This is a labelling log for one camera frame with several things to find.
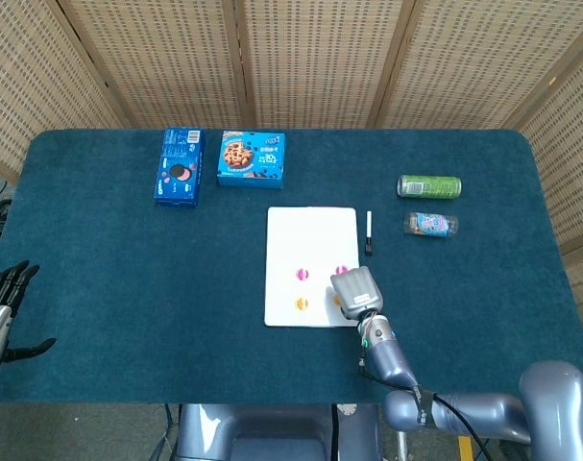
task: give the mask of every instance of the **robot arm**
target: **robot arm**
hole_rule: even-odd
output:
[[[396,335],[387,318],[380,314],[383,301],[380,291],[367,267],[331,277],[334,290],[342,300],[342,313],[357,320],[362,344],[377,377],[394,386],[417,392],[417,378],[413,374]],[[481,437],[530,442],[522,403],[505,394],[440,396],[462,413]],[[431,403],[433,425],[453,434],[468,434],[459,419],[442,403]],[[419,430],[425,427],[420,408],[412,392],[392,391],[383,405],[387,424],[399,431]]]
[[[49,338],[34,348],[8,349],[12,320],[18,313],[29,281],[38,270],[39,266],[29,267],[29,261],[22,261],[0,273],[0,364],[35,357],[56,342],[56,339]]]

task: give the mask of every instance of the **white board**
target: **white board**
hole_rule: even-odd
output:
[[[355,327],[340,312],[329,277],[358,265],[353,208],[269,208],[265,325]]]

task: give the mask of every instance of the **cookie image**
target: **cookie image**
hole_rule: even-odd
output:
[[[233,142],[225,148],[223,158],[231,168],[244,168],[251,163],[253,151],[245,149],[241,142]]]
[[[191,179],[191,176],[193,176],[191,170],[186,168],[184,165],[180,165],[179,163],[176,163],[169,169],[169,174],[176,178],[178,181],[188,181]]]

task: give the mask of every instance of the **chips ahoy box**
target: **chips ahoy box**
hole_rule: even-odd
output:
[[[218,183],[281,189],[283,162],[284,134],[223,132]]]
[[[205,145],[204,131],[199,128],[165,130],[155,185],[157,204],[197,206]]]

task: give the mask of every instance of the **pink dot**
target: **pink dot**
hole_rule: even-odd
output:
[[[308,271],[305,269],[298,269],[298,272],[295,273],[296,277],[302,281],[308,279]]]

